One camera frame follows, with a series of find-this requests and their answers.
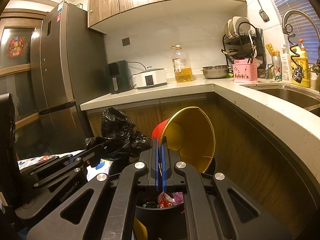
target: faucet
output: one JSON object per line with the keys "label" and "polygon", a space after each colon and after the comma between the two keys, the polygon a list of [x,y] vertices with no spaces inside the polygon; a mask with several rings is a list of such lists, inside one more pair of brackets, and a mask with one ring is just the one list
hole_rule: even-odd
{"label": "faucet", "polygon": [[[287,21],[289,19],[289,17],[293,14],[299,14],[303,17],[305,17],[314,27],[314,29],[316,30],[316,33],[318,35],[318,40],[320,43],[320,32],[315,24],[315,22],[304,12],[299,11],[299,10],[289,10],[285,13],[283,19],[282,19],[282,32],[284,34],[288,35],[288,41],[291,44],[290,46],[290,51],[294,54],[291,56],[291,60],[295,63],[295,65],[297,66],[292,73],[292,78],[293,80],[295,80],[298,83],[301,83],[302,79],[304,78],[304,73],[303,73],[303,68],[302,66],[299,65],[299,63],[297,61],[295,61],[293,58],[294,57],[300,57],[300,55],[293,50],[294,47],[298,46],[298,44],[294,44],[292,41],[290,41],[290,38],[294,38],[296,35],[295,33],[292,33],[293,28],[291,24],[288,24]],[[317,75],[320,73],[320,45],[318,47],[318,60],[316,62],[316,64],[314,64],[311,68],[311,71],[316,73]]]}

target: kitchen countertop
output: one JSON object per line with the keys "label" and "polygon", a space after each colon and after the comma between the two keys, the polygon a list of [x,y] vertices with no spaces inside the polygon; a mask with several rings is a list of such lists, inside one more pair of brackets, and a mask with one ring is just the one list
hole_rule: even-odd
{"label": "kitchen countertop", "polygon": [[282,140],[320,183],[320,118],[287,101],[242,85],[244,84],[233,82],[233,78],[198,78],[186,83],[169,82],[166,86],[157,88],[108,94],[82,104],[81,110],[215,92],[252,116]]}

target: spatula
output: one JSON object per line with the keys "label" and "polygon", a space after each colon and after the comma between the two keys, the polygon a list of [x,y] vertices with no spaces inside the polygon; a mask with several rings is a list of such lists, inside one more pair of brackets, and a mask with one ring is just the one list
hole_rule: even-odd
{"label": "spatula", "polygon": [[261,5],[261,3],[260,3],[259,0],[258,0],[258,3],[260,4],[260,8],[261,8],[260,11],[259,11],[259,14],[260,14],[262,20],[263,20],[265,23],[268,22],[268,21],[270,21],[268,15],[267,15],[267,14],[265,13],[265,11],[262,9],[262,5]]}

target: white bottle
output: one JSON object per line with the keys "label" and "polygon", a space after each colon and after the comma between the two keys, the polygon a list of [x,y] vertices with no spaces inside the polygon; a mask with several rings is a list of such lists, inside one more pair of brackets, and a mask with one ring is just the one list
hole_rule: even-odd
{"label": "white bottle", "polygon": [[281,45],[282,82],[292,83],[291,59],[285,44]]}

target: kitchen sink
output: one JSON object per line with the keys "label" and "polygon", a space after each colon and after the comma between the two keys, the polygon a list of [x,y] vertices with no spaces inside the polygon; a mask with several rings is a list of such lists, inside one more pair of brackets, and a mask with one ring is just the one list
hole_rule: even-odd
{"label": "kitchen sink", "polygon": [[320,96],[286,84],[244,85],[302,107],[320,117]]}

